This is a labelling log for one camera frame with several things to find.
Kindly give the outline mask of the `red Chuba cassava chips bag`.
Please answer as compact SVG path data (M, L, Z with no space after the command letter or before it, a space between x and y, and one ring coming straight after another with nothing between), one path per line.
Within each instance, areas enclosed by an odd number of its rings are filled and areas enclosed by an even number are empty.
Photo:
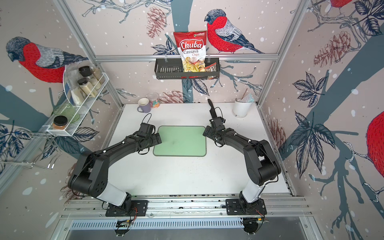
M184 72L205 72L207 32L175 32Z

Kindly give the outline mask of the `green cutting board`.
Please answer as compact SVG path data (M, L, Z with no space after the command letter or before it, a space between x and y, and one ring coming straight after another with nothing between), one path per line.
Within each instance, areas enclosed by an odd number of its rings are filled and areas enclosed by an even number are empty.
M158 129L162 143L155 146L157 157L204 157L207 140L203 126L161 126Z

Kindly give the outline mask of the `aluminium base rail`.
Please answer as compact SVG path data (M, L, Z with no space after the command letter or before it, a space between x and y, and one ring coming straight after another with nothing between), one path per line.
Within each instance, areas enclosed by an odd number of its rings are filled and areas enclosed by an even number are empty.
M160 218L214 218L225 217L227 199L235 195L219 196L134 196L134 201L148 201L147 219ZM289 194L263 194L267 217L309 217L313 211L304 197ZM104 219L107 206L90 197L70 200L59 214L59 219Z

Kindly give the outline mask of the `spice jar black lid lower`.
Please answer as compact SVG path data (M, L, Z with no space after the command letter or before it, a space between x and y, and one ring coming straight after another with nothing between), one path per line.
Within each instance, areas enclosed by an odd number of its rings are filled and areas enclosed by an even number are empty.
M89 98L96 98L97 97L97 91L95 87L88 81L87 78L82 78L78 80L78 84L82 91L89 97Z

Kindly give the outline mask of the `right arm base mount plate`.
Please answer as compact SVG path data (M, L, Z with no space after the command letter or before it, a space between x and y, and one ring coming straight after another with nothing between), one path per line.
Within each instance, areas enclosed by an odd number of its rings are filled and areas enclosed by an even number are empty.
M265 216L267 214L267 209L263 199L259 199L253 203L248 203L243 199L226 199L226 209L227 215L229 216Z

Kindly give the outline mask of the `blister pack in cup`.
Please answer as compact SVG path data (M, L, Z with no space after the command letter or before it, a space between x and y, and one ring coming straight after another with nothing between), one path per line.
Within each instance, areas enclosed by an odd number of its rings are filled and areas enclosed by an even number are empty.
M242 103L253 103L255 101L252 94L247 94L244 98L241 99Z

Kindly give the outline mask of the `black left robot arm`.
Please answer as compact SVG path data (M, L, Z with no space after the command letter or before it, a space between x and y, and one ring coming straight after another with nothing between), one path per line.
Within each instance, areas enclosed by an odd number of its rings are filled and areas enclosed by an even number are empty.
M68 182L72 191L91 196L116 207L130 208L131 196L109 183L109 168L134 153L143 153L162 143L156 127L141 123L138 131L103 150L83 152L78 158Z

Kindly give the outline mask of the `purple ceramic mug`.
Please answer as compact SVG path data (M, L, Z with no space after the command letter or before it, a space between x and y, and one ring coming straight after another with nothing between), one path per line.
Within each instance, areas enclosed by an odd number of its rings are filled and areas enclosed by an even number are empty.
M150 100L148 98L141 98L138 101L138 105L139 106L137 107L137 111L139 113L148 114L151 111L151 103L150 103Z

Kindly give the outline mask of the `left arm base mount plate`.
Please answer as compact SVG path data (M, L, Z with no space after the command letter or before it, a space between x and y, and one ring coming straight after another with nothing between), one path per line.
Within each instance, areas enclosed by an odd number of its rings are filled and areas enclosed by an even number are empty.
M147 212L149 201L147 200L128 200L122 206L108 205L106 217L144 217Z

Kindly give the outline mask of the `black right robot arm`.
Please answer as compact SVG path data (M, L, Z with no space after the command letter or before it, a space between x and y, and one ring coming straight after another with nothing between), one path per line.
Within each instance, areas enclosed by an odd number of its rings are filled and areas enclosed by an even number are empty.
M225 128L225 119L213 117L203 136L213 140L219 148L229 146L244 155L248 176L246 187L240 192L239 204L242 212L250 214L261 203L261 193L268 184L279 181L281 167L266 140L256 141Z

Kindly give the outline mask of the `white utensil cup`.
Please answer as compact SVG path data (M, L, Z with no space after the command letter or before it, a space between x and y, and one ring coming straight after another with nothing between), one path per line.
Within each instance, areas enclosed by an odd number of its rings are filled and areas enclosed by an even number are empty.
M233 106L233 114L237 118L244 118L247 116L250 107L254 102L244 103L240 102L238 99L235 99Z

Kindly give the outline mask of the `clear jar of colourful candies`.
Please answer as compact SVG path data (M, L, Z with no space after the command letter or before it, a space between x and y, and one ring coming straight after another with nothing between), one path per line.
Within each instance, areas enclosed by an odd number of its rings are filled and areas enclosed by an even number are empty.
M151 108L158 108L160 106L159 94L152 92L147 94L147 98L150 101Z

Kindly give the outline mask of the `clear acrylic wall shelf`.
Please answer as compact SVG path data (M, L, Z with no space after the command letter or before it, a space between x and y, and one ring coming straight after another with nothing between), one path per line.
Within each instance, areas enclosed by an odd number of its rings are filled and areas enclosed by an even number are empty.
M63 75L63 87L66 100L63 103L70 103L74 107L78 107L78 114L80 118L75 123L70 123L64 130L54 130L52 128L53 121L47 128L47 132L51 135L59 137L71 137L74 135L76 130L81 125L82 121L89 113L89 110L96 102L98 97L102 95L102 92L105 90L107 83L109 82L109 77L106 73L103 73L104 83L101 85L97 83L94 87L97 91L96 98L89 98L80 88L78 80L82 79L83 76L79 73L79 68L83 66L97 67L89 61L82 61L65 66L65 71Z

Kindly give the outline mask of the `green glass plate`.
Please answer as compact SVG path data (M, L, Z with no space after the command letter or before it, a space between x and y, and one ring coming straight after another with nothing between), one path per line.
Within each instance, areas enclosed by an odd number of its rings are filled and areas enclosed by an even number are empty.
M74 107L70 103L63 103L56 107L53 114L66 117L71 124L77 122L80 118L78 107Z

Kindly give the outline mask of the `orange jar black lid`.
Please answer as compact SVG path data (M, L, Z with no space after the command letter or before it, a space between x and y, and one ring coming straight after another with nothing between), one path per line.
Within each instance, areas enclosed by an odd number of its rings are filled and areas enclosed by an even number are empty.
M52 128L54 130L64 130L69 124L69 120L65 116L56 116L53 120Z

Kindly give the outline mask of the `black knife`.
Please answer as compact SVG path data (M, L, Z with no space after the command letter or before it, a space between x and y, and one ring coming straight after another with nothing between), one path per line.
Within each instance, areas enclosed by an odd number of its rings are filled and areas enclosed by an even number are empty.
M208 99L208 104L211 107L210 108L210 115L211 115L211 121L212 121L213 119L217 118L217 113L216 113L216 109L215 109L214 104L211 101L211 99Z

